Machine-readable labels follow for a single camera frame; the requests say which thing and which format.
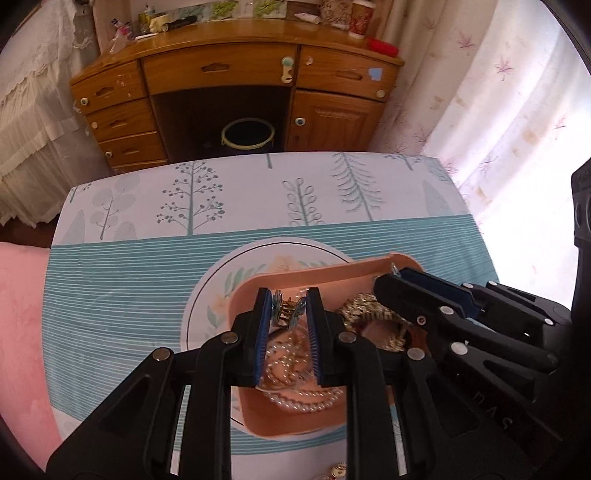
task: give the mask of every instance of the gold button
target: gold button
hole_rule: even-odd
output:
[[[344,478],[347,475],[347,464],[337,463],[330,469],[330,474],[333,478]]]

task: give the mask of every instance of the tablecloth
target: tablecloth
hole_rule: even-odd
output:
[[[392,251],[455,283],[496,279],[462,197],[435,158],[256,154],[73,188],[43,307],[60,434],[71,433],[154,348],[196,348],[227,329],[228,299],[243,280]],[[344,426],[258,438],[241,425],[236,395],[232,418],[236,480],[307,479],[346,458]]]

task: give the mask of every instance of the wooden desk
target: wooden desk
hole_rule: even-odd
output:
[[[243,19],[139,40],[70,84],[110,165],[125,172],[203,157],[199,132],[217,131],[233,105],[274,119],[280,150],[365,150],[402,65],[334,28]]]

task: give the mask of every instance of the curtain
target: curtain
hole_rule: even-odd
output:
[[[111,175],[73,108],[69,80],[98,53],[81,11],[48,0],[0,53],[0,225],[48,222],[71,187]]]
[[[390,34],[407,64],[371,149],[437,157],[500,281],[570,306],[591,76],[566,33],[539,0],[409,0]]]

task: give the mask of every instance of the white lace curtain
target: white lace curtain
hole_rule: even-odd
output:
[[[71,187],[111,174],[73,109],[69,80],[97,52],[80,10],[43,2],[0,53],[0,225],[48,222]]]

